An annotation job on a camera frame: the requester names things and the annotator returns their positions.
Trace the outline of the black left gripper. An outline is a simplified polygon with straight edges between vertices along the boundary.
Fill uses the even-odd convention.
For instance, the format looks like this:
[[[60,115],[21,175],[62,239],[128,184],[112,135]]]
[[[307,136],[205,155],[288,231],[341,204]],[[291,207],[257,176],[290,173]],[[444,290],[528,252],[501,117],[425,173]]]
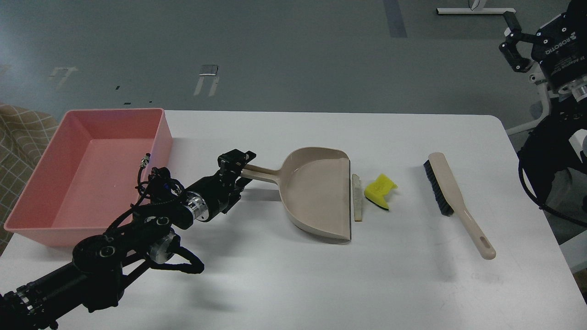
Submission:
[[[241,199],[251,178],[239,177],[244,167],[257,157],[252,151],[233,149],[221,154],[219,170],[213,176],[203,177],[185,189],[185,207],[194,220],[207,223],[219,213],[226,214]]]

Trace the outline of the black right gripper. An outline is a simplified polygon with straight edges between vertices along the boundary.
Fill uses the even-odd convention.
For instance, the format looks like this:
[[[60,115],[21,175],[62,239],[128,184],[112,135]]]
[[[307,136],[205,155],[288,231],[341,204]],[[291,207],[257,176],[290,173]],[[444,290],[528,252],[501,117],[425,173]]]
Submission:
[[[524,33],[514,12],[505,11],[508,32],[499,50],[514,72],[526,73],[534,61],[518,52],[520,42],[534,44],[532,58],[539,63],[552,92],[571,94],[577,103],[586,102],[586,7],[571,1],[566,12],[541,26],[536,35]]]

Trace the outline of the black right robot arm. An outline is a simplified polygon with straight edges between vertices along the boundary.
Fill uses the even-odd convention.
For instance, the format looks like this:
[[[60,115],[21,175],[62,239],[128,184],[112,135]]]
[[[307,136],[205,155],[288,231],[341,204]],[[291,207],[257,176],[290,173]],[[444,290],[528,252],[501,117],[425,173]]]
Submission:
[[[559,96],[518,151],[518,175],[528,197],[543,211],[585,227],[586,222],[547,205],[556,173],[574,169],[586,173],[586,155],[578,156],[570,138],[586,129],[586,2],[571,0],[567,11],[534,34],[527,34],[514,13],[503,14],[509,29],[499,50],[515,72],[539,65],[547,90]]]

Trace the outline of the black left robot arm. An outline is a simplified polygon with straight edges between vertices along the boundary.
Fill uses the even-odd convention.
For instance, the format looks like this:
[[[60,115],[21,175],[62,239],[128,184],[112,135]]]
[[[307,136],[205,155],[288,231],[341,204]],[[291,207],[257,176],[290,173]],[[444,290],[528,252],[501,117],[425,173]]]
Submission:
[[[245,166],[256,158],[234,149],[218,157],[218,171],[189,187],[166,167],[153,167],[138,181],[139,197],[100,235],[78,242],[70,263],[1,297],[3,330],[56,330],[57,320],[78,306],[90,313],[116,307],[124,291],[147,270],[201,274],[204,263],[182,246],[176,228],[207,223],[227,213],[249,178]]]

